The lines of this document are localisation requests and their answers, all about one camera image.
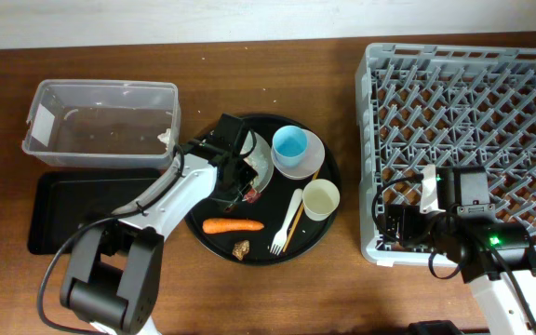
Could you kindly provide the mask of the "red snack wrapper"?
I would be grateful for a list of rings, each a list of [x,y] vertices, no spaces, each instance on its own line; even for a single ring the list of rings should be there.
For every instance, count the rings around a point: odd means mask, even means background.
[[[256,191],[255,189],[251,188],[244,196],[244,201],[253,204],[256,201],[259,200],[261,197],[261,192]]]

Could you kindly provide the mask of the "grey plate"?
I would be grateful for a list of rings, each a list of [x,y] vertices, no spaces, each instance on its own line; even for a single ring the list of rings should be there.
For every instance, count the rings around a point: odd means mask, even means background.
[[[268,186],[274,173],[272,148],[259,133],[250,130],[240,153],[250,153],[244,160],[258,173],[251,183],[251,189],[259,194]]]

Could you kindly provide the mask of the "blue plastic cup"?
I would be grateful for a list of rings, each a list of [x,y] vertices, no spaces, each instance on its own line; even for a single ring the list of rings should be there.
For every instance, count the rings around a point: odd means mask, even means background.
[[[302,161],[308,146],[303,129],[296,126],[281,127],[273,136],[272,148],[277,161],[285,167],[292,168]]]

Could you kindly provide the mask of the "white bowl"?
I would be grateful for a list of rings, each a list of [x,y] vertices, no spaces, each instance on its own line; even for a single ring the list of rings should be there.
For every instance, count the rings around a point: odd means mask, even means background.
[[[303,131],[308,139],[304,158],[295,167],[283,166],[276,157],[276,151],[271,151],[271,157],[278,171],[288,179],[303,180],[312,177],[324,163],[326,153],[323,142],[308,129]]]

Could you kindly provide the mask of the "cream paper cup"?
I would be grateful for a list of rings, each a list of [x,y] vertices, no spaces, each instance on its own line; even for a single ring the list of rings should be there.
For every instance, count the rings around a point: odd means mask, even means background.
[[[340,200],[338,187],[325,179],[310,181],[302,192],[304,212],[312,221],[325,220],[338,207]]]

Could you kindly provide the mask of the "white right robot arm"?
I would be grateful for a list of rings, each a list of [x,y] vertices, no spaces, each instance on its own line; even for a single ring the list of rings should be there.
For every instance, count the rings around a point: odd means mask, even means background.
[[[453,205],[428,214],[388,205],[384,231],[403,247],[431,250],[430,273],[462,278],[492,334],[536,334],[536,250],[517,223],[496,222],[494,206]]]

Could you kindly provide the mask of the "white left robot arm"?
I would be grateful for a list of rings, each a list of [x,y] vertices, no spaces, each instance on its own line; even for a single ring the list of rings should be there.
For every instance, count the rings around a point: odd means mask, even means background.
[[[231,205],[271,178],[261,154],[180,154],[148,189],[106,218],[73,233],[56,252],[71,253],[60,303],[89,334],[155,334],[163,248],[205,199]]]

